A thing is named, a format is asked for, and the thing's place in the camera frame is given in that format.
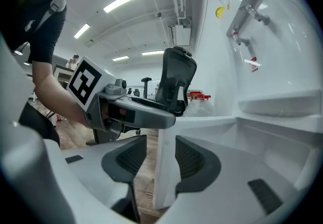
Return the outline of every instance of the person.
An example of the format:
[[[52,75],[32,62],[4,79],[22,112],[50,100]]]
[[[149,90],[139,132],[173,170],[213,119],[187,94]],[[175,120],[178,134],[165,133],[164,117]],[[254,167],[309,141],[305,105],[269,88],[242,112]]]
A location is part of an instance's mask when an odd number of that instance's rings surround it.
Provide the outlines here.
[[[7,14],[2,19],[1,32],[11,51],[25,42],[30,43],[28,62],[32,64],[34,91],[39,101],[49,110],[86,126],[82,108],[52,74],[53,51],[66,19],[66,7],[53,13],[37,29],[43,15],[50,8],[51,1],[6,0]],[[125,113],[125,110],[120,110],[120,114]],[[109,117],[108,105],[102,107],[102,116],[105,119]],[[19,123],[35,129],[43,138],[60,144],[51,122],[29,103],[25,105]]]
[[[71,70],[75,70],[76,67],[77,67],[77,61],[79,59],[79,55],[78,54],[75,54],[73,55],[73,58],[71,58],[67,64],[65,65],[66,68],[69,68]]]

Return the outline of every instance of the fluorescent light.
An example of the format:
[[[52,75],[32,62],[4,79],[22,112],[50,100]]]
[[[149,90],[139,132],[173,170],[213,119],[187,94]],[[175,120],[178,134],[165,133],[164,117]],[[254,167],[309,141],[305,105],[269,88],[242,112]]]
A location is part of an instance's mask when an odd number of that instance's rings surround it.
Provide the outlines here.
[[[116,0],[113,3],[109,4],[107,7],[105,7],[104,10],[106,13],[109,13],[110,11],[114,10],[115,8],[125,4],[127,2],[130,2],[130,1],[132,1],[132,0]]]
[[[76,35],[74,36],[75,38],[79,38],[88,28],[90,27],[90,25],[85,24],[80,30],[79,32],[76,33]]]
[[[164,51],[143,52],[142,55],[163,54],[163,53],[164,53]]]
[[[21,52],[19,52],[19,51],[14,51],[14,54],[22,55],[22,53],[21,53]]]
[[[124,59],[128,59],[129,57],[125,56],[125,57],[119,57],[119,58],[114,58],[112,59],[113,61],[120,61],[120,60],[124,60]]]

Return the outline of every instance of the black rubber pad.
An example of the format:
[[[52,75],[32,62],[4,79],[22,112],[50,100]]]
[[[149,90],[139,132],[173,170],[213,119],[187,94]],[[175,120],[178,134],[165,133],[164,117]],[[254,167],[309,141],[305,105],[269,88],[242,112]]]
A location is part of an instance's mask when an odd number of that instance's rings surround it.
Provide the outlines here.
[[[70,164],[70,163],[73,163],[73,162],[76,162],[76,161],[79,161],[83,159],[80,155],[76,155],[76,156],[72,156],[72,157],[67,157],[65,158],[67,164]]]
[[[176,194],[203,191],[221,171],[221,162],[213,152],[182,136],[176,136],[175,158],[182,179],[176,186]]]
[[[283,204],[280,198],[263,179],[249,181],[248,185],[267,215]]]
[[[116,182],[132,184],[147,155],[147,136],[140,135],[103,156],[103,170]]]

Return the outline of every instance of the ceiling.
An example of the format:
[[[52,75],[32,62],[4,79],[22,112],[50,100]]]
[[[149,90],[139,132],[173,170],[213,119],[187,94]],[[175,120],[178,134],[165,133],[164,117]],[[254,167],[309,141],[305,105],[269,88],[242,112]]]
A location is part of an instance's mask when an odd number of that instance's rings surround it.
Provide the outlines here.
[[[54,54],[69,59],[86,55],[99,65],[120,68],[162,62],[162,55],[142,52],[172,47],[168,26],[176,23],[173,0],[132,0],[108,14],[104,7],[115,0],[67,0],[67,20]],[[186,3],[191,17],[191,1]],[[91,27],[78,39],[74,35],[87,23]],[[114,62],[127,55],[129,59]]]

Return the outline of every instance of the person's hand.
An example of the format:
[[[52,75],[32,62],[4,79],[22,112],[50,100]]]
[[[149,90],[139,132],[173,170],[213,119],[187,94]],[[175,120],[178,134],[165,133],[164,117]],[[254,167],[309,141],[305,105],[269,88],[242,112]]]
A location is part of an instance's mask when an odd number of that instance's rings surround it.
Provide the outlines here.
[[[101,113],[102,113],[102,119],[106,120],[109,119],[109,104],[107,102],[103,102],[101,104]],[[126,110],[123,108],[119,108],[119,114],[122,116],[126,116]]]

